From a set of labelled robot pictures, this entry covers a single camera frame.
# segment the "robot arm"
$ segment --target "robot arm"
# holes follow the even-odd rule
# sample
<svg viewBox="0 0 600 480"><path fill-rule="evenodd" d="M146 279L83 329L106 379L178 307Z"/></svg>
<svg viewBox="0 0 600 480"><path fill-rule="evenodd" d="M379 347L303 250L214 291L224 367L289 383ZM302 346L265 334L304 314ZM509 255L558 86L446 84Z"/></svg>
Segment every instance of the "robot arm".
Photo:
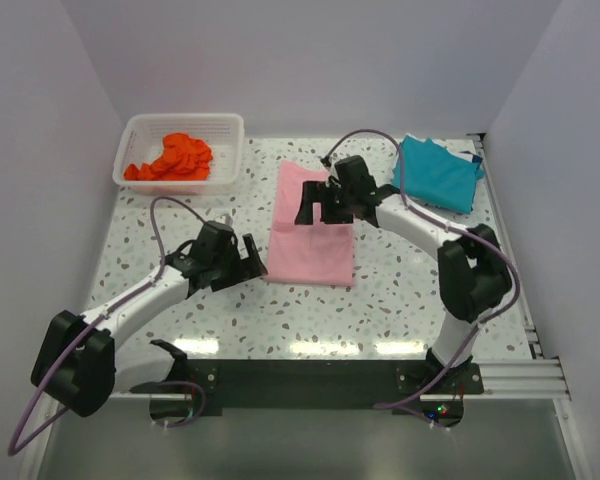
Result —
<svg viewBox="0 0 600 480"><path fill-rule="evenodd" d="M397 188L376 186L360 156L329 167L326 182L304 183L296 224L313 223L313 204L319 203L323 223L352 223L354 217L365 220L411 241L438 261L440 296L447 312L427 357L441 370L460 348L473 323L500 304L512 286L502 259L482 244L454 232L469 231L499 248L495 233L486 225L467 229L420 206L417 211L405 208ZM470 359L474 340L453 367Z"/></svg>
<svg viewBox="0 0 600 480"><path fill-rule="evenodd" d="M105 315L83 345L70 354L52 376L45 392L80 416L97 411L113 391L115 351L135 332L163 310L180 303L200 289L212 291L236 285L266 274L251 235L243 237L248 256L240 258L238 241L231 227L205 222L198 238L185 242L167 255L159 279L157 268L146 279L118 297L82 315L64 311L51 321L31 374L38 386L67 346L96 319ZM188 253L184 247L191 244ZM134 295L138 287L149 284ZM111 305L128 298L114 312ZM155 376L134 378L136 383L155 380Z"/></svg>

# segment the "pink cloth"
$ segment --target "pink cloth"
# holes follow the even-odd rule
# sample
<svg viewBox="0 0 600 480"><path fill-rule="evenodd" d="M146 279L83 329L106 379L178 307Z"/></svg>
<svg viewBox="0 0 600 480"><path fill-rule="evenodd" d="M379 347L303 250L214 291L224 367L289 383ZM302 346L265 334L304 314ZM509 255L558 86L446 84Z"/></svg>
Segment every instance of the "pink cloth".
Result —
<svg viewBox="0 0 600 480"><path fill-rule="evenodd" d="M282 162L269 237L267 280L313 285L353 285L353 226L320 222L320 205L314 204L314 224L295 225L302 183L324 181L326 171L314 172Z"/></svg>

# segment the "plastic basket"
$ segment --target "plastic basket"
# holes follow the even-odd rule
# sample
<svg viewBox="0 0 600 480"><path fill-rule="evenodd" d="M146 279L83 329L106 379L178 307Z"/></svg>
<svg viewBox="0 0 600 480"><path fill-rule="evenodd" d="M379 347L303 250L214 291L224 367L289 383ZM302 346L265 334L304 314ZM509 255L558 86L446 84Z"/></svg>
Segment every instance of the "plastic basket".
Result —
<svg viewBox="0 0 600 480"><path fill-rule="evenodd" d="M132 163L138 167L162 155L162 139L170 133L186 133L211 147L209 178L202 181L140 182L124 179ZM231 191L242 163L244 121L236 114L136 115L124 129L113 163L113 181L143 195L222 194Z"/></svg>

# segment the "white basket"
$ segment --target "white basket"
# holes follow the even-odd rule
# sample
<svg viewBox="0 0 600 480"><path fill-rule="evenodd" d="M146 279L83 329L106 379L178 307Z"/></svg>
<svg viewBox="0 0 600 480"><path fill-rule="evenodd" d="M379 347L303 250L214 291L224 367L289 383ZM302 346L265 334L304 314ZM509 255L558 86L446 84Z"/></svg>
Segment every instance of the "white basket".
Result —
<svg viewBox="0 0 600 480"><path fill-rule="evenodd" d="M170 133L186 133L204 140L213 154L211 172L197 181L128 181L124 171L140 167L162 155L162 139ZM143 195L193 195L227 193L235 184L242 163L244 121L236 114L149 114L129 120L113 163L113 181Z"/></svg>

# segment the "gray floor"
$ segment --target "gray floor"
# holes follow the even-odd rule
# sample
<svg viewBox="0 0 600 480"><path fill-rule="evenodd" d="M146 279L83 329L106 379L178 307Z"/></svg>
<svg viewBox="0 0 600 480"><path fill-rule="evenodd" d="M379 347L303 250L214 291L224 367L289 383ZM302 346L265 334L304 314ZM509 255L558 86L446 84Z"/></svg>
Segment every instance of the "gray floor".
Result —
<svg viewBox="0 0 600 480"><path fill-rule="evenodd" d="M43 479L571 479L550 401L473 401L450 433L373 411L226 410L166 434L146 400L54 428Z"/></svg>

